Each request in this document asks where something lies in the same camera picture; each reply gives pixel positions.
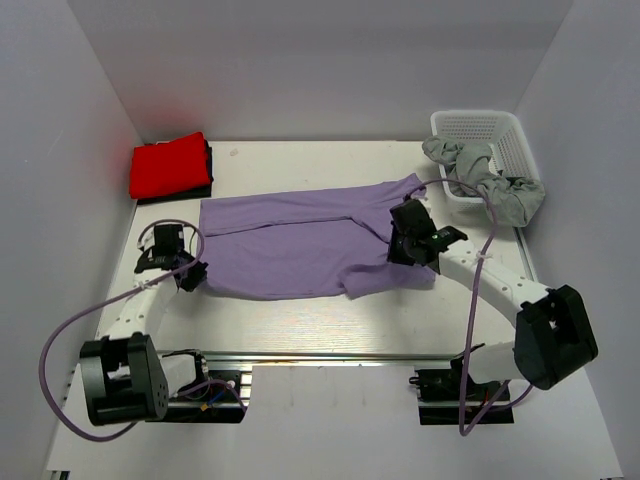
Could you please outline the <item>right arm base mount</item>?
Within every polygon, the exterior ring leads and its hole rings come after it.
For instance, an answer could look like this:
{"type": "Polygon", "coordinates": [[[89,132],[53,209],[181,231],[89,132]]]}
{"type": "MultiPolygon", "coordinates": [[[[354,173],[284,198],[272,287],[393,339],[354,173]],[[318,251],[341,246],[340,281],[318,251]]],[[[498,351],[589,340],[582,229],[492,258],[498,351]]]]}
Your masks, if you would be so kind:
{"type": "MultiPolygon", "coordinates": [[[[458,424],[460,378],[458,372],[447,369],[415,370],[408,383],[416,390],[418,415],[421,426],[454,426],[458,424]]],[[[476,384],[467,379],[465,424],[480,412],[501,387],[500,382],[476,384]]],[[[509,390],[498,397],[489,411],[480,419],[481,425],[507,425],[514,423],[514,415],[507,405],[511,401],[509,390]]]]}

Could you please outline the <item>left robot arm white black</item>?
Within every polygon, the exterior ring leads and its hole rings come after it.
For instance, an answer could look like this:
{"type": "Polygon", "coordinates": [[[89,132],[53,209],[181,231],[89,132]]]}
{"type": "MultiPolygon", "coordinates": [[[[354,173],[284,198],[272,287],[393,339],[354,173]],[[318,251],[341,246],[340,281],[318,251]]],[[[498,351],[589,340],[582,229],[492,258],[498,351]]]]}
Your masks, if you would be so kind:
{"type": "Polygon", "coordinates": [[[156,224],[141,235],[133,284],[114,323],[80,351],[88,417],[95,426],[159,421],[169,399],[205,380],[199,351],[157,353],[152,336],[179,291],[192,292],[206,279],[206,267],[185,249],[184,227],[156,224]]]}

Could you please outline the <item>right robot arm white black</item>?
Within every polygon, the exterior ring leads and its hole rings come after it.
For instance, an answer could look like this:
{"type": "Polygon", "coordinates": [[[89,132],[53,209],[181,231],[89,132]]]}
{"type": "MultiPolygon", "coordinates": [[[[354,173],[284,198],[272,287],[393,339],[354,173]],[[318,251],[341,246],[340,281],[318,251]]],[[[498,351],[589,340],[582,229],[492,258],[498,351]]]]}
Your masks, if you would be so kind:
{"type": "Polygon", "coordinates": [[[513,340],[470,347],[453,360],[462,381],[524,380],[549,390],[597,358],[595,335],[576,289],[528,280],[482,255],[462,231],[437,228],[424,200],[406,199],[390,214],[389,262],[427,267],[468,288],[514,329],[513,340]]]}

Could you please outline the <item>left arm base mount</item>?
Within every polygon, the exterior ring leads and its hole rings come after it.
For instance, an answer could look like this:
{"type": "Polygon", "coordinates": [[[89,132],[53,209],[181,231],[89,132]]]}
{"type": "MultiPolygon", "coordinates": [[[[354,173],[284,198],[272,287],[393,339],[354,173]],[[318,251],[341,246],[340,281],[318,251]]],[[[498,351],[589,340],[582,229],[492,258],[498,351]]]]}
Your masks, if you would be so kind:
{"type": "Polygon", "coordinates": [[[214,383],[169,402],[167,424],[240,424],[248,409],[251,370],[210,370],[214,383]]]}

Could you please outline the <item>purple t-shirt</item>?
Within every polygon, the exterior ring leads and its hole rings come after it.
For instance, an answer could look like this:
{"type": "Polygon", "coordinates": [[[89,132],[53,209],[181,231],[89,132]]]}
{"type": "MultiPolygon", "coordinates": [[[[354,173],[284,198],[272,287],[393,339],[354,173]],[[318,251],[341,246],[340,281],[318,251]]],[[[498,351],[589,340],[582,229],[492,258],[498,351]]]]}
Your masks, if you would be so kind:
{"type": "Polygon", "coordinates": [[[411,174],[369,186],[204,200],[208,286],[252,300],[428,288],[432,270],[387,260],[390,210],[420,183],[411,174]]]}

